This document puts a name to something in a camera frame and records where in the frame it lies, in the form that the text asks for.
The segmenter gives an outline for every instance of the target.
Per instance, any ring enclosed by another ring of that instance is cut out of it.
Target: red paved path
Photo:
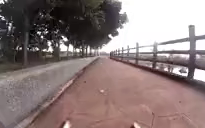
[[[100,59],[29,128],[205,128],[205,94],[151,72]]]

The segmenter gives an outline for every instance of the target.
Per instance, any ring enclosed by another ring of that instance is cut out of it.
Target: railing
[[[122,47],[122,50],[118,49],[115,51],[112,51],[110,53],[110,56],[112,58],[118,58],[121,60],[128,59],[129,60],[135,60],[135,64],[139,64],[140,61],[150,61],[152,62],[152,68],[156,69],[157,63],[165,63],[165,64],[171,64],[171,65],[178,65],[178,66],[184,66],[188,68],[188,79],[193,79],[194,78],[194,72],[195,69],[202,69],[205,70],[205,62],[196,61],[196,55],[205,55],[205,50],[196,50],[196,41],[198,40],[205,40],[205,35],[201,36],[196,36],[195,35],[195,26],[190,25],[189,26],[189,37],[188,38],[182,38],[182,39],[176,39],[176,40],[171,40],[171,41],[166,41],[166,42],[161,42],[161,43],[154,43],[153,45],[147,45],[147,46],[139,46],[138,43],[136,43],[135,48],[128,48],[124,49]],[[167,44],[176,44],[176,43],[184,43],[184,42],[190,42],[190,49],[189,50],[168,50],[168,51],[158,51],[158,46],[161,45],[167,45]],[[152,52],[140,52],[140,48],[146,48],[146,47],[153,47]],[[130,53],[130,50],[135,49],[135,53]],[[152,55],[152,57],[147,57],[147,58],[142,58],[139,57],[139,54],[141,55]],[[189,60],[184,61],[184,60],[162,60],[158,58],[159,54],[185,54],[189,55]]]

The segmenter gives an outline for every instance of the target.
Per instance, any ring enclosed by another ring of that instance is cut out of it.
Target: curb
[[[79,78],[91,65],[95,64],[98,60],[99,58],[97,57],[95,60],[93,60],[79,72],[77,72],[70,80],[68,80],[68,82],[66,82],[64,86],[59,89],[60,91],[58,93],[56,93],[51,99],[45,101],[41,106],[37,108],[37,110],[33,111],[27,118],[22,120],[14,128],[27,128],[41,112],[51,106],[65,92],[65,90],[75,82],[77,78]]]

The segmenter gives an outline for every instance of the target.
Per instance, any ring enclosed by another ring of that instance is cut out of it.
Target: concrete wall
[[[0,75],[1,123],[13,128],[93,60],[71,60]]]

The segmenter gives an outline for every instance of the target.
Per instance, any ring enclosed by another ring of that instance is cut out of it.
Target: sky
[[[195,25],[196,35],[205,34],[205,0],[122,0],[122,6],[129,22],[101,51],[185,38],[189,25]],[[189,43],[160,49],[187,50]],[[205,41],[198,41],[197,49],[205,50]]]

